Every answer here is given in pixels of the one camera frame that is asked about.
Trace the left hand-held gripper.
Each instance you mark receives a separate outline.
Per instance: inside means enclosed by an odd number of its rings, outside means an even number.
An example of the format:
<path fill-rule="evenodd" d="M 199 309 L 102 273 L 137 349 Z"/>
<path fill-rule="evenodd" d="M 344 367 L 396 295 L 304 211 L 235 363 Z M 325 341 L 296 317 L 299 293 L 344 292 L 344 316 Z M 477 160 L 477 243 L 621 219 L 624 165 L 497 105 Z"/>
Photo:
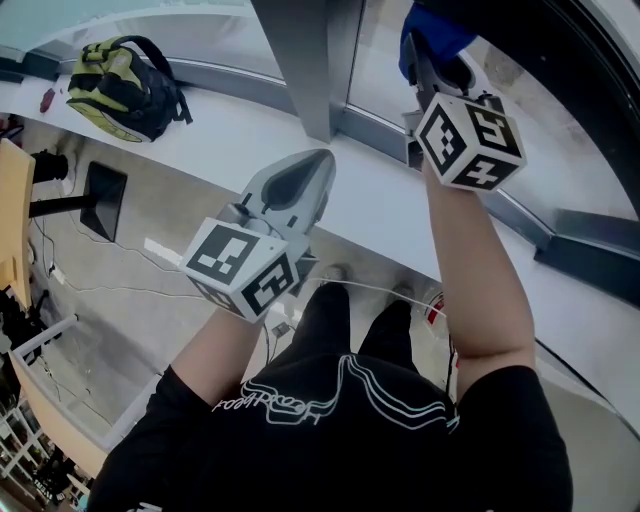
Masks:
<path fill-rule="evenodd" d="M 283 295 L 298 295 L 318 263 L 310 231 L 335 177 L 328 149 L 298 152 L 261 169 L 239 201 L 204 219 L 179 270 L 217 307 L 257 323 Z"/>

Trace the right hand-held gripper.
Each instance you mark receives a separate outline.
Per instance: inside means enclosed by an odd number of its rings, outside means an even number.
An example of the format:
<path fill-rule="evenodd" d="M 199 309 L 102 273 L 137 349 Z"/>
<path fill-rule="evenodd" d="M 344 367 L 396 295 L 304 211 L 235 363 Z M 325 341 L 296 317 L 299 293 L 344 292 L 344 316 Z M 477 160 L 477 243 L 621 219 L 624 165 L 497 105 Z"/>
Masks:
<path fill-rule="evenodd" d="M 401 57 L 418 109 L 405 113 L 405 162 L 420 170 L 427 163 L 440 184 L 468 191 L 496 191 L 526 165 L 526 153 L 513 117 L 493 87 L 476 84 L 467 61 L 449 62 L 456 89 L 438 84 L 434 52 L 411 29 Z"/>

